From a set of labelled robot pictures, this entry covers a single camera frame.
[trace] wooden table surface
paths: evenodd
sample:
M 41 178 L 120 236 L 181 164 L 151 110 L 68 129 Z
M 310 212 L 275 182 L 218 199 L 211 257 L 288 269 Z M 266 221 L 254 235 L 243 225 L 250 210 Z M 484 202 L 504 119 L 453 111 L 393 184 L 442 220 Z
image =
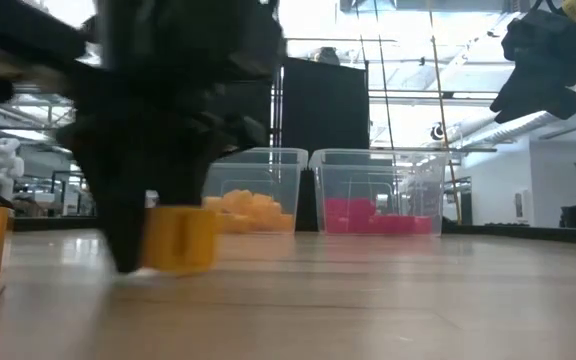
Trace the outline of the wooden table surface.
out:
M 576 360 L 576 245 L 231 237 L 181 279 L 104 256 L 93 231 L 15 235 L 0 359 Z

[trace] transparent storage container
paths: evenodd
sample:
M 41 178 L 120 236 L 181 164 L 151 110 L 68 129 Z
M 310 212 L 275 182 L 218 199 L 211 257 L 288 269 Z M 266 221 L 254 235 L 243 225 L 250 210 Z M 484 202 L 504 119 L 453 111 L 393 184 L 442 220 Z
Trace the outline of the transparent storage container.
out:
M 301 172 L 308 152 L 255 148 L 215 162 L 203 206 L 218 214 L 221 233 L 294 233 Z
M 325 149 L 310 160 L 319 230 L 328 234 L 440 235 L 448 155 Z

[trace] ceiling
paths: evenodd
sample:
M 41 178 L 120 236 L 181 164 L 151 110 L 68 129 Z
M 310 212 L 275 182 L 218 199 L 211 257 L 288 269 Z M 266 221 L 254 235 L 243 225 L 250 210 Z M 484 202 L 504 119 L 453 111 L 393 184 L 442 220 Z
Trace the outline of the ceiling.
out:
M 93 0 L 24 1 L 34 2 L 72 26 L 79 26 L 94 13 Z M 339 1 L 280 1 L 279 19 L 289 39 L 289 55 L 308 58 L 317 49 L 332 46 L 344 66 L 364 68 L 365 59 L 370 90 L 382 93 L 384 89 L 436 91 L 433 33 L 444 91 L 497 92 L 513 69 L 513 64 L 503 58 L 501 48 L 507 24 L 520 16 L 510 11 L 529 6 L 526 0 L 432 0 L 435 11 L 431 26 L 427 0 L 397 0 L 396 10 L 390 0 L 377 0 L 377 12 L 375 1 L 366 0 L 359 14 L 342 13 Z M 447 102 L 448 127 L 464 129 L 481 119 L 490 119 L 489 102 Z M 427 143 L 430 129 L 441 120 L 438 105 L 432 98 L 424 101 L 391 98 L 388 119 L 383 96 L 373 97 L 370 105 L 373 145 L 390 146 L 389 123 L 395 146 Z M 19 95 L 12 110 L 25 114 L 28 121 L 24 123 L 35 126 L 72 121 L 69 102 L 53 95 Z M 7 120 L 11 119 L 12 124 L 19 123 L 14 117 Z M 554 126 L 570 126 L 574 121 Z

